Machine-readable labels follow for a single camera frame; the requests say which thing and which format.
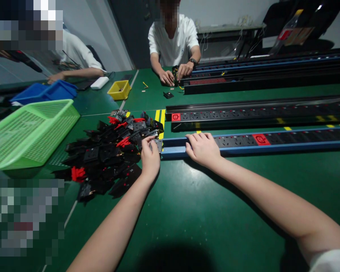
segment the blue power strip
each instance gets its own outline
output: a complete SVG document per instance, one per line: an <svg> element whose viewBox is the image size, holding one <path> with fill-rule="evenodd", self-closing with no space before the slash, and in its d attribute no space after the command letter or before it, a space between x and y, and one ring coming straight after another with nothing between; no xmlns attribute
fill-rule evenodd
<svg viewBox="0 0 340 272"><path fill-rule="evenodd" d="M271 131L213 136L222 155L340 148L340 128ZM185 158L187 138L163 139L164 159Z"/></svg>

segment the hand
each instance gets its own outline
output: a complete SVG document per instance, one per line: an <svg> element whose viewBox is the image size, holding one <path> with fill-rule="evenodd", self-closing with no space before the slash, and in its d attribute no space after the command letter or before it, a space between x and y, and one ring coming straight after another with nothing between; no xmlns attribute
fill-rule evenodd
<svg viewBox="0 0 340 272"><path fill-rule="evenodd" d="M52 85L57 80L65 80L65 75L63 72L48 77L48 84Z"/></svg>
<svg viewBox="0 0 340 272"><path fill-rule="evenodd" d="M146 178L150 179L151 182L154 181L160 169L160 154L158 152L157 144L152 140L154 138L155 136L150 136L142 140L141 152L141 175L146 176Z"/></svg>
<svg viewBox="0 0 340 272"><path fill-rule="evenodd" d="M159 74L160 80L162 83L168 86L175 86L174 84L174 75L170 71L162 71Z"/></svg>
<svg viewBox="0 0 340 272"><path fill-rule="evenodd" d="M194 133L185 135L191 143L186 143L186 153L193 161L211 168L222 158L219 147L210 133Z"/></svg>
<svg viewBox="0 0 340 272"><path fill-rule="evenodd" d="M188 62L187 64L181 64L178 70L178 81L184 76L190 76L193 72L194 63Z"/></svg>

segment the wristwatch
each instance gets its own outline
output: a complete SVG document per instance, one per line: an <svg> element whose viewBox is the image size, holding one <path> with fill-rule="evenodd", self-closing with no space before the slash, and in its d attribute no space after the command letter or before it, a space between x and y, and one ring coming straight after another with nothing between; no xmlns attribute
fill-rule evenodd
<svg viewBox="0 0 340 272"><path fill-rule="evenodd" d="M198 65L198 63L196 62L196 60L193 59L193 58L191 58L189 61L192 62L192 63L194 63L194 67L196 67L196 66Z"/></svg>

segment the door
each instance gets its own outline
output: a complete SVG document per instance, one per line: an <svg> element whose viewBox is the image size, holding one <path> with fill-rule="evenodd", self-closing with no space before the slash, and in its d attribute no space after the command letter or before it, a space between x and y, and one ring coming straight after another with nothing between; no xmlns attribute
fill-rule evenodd
<svg viewBox="0 0 340 272"><path fill-rule="evenodd" d="M137 69L151 68L148 31L160 10L155 0L108 0L126 49Z"/></svg>

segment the yellow plastic box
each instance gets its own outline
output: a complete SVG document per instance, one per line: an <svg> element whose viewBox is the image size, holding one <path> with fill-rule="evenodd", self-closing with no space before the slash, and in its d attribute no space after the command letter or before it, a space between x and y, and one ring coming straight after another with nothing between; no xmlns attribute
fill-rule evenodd
<svg viewBox="0 0 340 272"><path fill-rule="evenodd" d="M130 91L131 87L128 83L128 80L122 80L115 81L107 93L112 96L113 100L124 100L128 98Z"/></svg>

